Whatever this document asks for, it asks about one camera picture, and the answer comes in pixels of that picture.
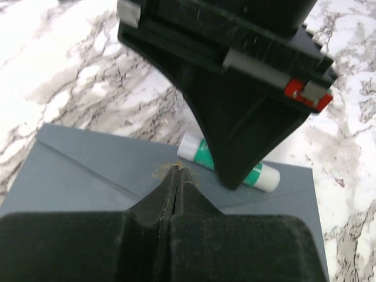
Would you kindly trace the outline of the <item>grey envelope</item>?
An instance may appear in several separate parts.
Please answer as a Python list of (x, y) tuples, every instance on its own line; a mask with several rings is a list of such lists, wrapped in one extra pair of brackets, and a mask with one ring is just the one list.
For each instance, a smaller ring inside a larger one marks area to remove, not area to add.
[(151, 193), (173, 166), (187, 169), (196, 188), (225, 215), (286, 215), (312, 233), (323, 267), (323, 250), (313, 180), (307, 169), (281, 166), (274, 193), (221, 184), (215, 170), (177, 164), (177, 149), (127, 137), (45, 125), (1, 206), (7, 214), (126, 211)]

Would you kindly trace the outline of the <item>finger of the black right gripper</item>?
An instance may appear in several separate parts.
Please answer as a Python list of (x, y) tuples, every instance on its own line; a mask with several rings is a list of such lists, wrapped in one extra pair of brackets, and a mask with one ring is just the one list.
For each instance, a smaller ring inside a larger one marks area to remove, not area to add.
[(230, 190), (309, 116), (281, 90), (233, 68), (213, 72), (173, 55), (150, 62), (182, 92)]

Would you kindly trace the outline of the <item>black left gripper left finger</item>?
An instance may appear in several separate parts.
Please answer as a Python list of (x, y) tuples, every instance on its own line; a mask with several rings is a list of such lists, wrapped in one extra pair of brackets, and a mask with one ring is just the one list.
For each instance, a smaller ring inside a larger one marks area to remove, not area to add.
[(126, 211), (1, 218), (2, 281), (167, 281), (179, 168)]

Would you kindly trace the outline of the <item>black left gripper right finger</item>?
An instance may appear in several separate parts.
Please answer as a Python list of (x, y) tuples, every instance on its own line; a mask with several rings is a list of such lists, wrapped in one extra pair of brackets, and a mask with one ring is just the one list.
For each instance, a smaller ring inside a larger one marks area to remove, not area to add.
[(170, 281), (322, 281), (308, 226), (286, 215), (225, 215), (182, 169), (169, 223)]

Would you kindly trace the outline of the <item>green white glue stick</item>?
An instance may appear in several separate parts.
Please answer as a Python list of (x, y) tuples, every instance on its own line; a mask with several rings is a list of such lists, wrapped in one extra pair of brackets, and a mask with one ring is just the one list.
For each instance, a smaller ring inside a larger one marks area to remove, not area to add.
[[(183, 159), (214, 170), (214, 162), (205, 138), (201, 134), (186, 132), (177, 155)], [(264, 192), (273, 192), (280, 183), (280, 172), (266, 164), (258, 163), (243, 180), (243, 184)]]

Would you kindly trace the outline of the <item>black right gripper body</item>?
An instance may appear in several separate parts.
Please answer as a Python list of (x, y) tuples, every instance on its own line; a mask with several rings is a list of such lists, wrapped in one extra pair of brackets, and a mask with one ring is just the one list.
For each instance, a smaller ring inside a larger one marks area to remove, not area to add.
[(304, 20), (314, 1), (118, 1), (119, 37), (155, 61), (162, 52), (217, 73), (229, 70), (321, 112), (333, 60)]

